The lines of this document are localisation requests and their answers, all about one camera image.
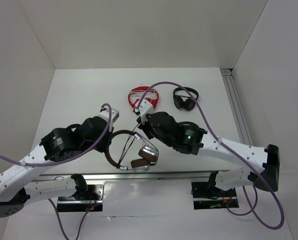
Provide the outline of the brown silver headphones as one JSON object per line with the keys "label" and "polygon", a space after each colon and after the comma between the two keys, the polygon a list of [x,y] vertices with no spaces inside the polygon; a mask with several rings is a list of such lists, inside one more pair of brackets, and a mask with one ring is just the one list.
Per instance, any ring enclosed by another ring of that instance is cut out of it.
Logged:
{"label": "brown silver headphones", "polygon": [[138,151],[138,158],[133,159],[130,161],[131,171],[135,173],[144,173],[150,170],[150,167],[155,166],[159,161],[159,150],[156,146],[154,146],[149,140],[147,140],[145,137],[143,137],[141,134],[139,134],[136,131],[131,130],[119,130],[114,132],[111,135],[111,138],[109,139],[108,145],[106,147],[106,150],[104,152],[105,158],[108,161],[110,165],[112,165],[114,168],[120,170],[120,171],[130,171],[128,166],[122,165],[122,161],[126,156],[126,153],[128,152],[131,145],[134,143],[134,140],[131,141],[129,147],[126,149],[127,142],[125,143],[124,149],[121,152],[121,156],[119,158],[119,161],[116,162],[110,154],[110,145],[112,143],[112,140],[119,136],[119,135],[128,135],[129,137],[134,137],[134,139],[141,140],[142,146]]}

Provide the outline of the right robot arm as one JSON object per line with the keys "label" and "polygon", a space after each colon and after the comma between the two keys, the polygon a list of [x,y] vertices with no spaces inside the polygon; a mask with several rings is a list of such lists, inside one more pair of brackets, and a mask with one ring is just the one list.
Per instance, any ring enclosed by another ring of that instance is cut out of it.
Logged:
{"label": "right robot arm", "polygon": [[213,171],[207,190],[212,196],[235,187],[253,186],[266,192],[279,188],[280,155],[276,145],[256,147],[214,136],[193,122],[176,122],[166,112],[147,113],[137,118],[139,129],[185,155],[213,157],[239,169]]}

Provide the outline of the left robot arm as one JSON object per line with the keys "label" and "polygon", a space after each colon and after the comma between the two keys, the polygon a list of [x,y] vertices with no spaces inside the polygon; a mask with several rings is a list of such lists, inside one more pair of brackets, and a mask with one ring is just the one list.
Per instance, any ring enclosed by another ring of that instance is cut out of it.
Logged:
{"label": "left robot arm", "polygon": [[95,116],[83,124],[55,128],[22,160],[0,173],[0,218],[12,216],[25,206],[57,197],[81,200],[90,193],[82,174],[36,181],[52,167],[78,159],[90,150],[102,153],[113,132],[113,118]]}

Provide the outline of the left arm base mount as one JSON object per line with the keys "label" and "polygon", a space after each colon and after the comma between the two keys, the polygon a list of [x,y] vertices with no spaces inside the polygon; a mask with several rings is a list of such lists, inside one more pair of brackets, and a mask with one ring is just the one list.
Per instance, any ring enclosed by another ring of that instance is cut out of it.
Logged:
{"label": "left arm base mount", "polygon": [[56,208],[60,213],[102,212],[104,188],[104,183],[89,184],[87,192],[78,199],[58,197]]}

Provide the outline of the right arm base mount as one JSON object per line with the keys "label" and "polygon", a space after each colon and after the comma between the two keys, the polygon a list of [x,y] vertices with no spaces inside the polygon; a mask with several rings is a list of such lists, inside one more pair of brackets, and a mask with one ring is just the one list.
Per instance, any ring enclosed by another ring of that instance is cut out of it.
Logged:
{"label": "right arm base mount", "polygon": [[234,188],[227,191],[218,188],[208,188],[207,182],[192,182],[191,195],[194,210],[239,208],[237,192]]}

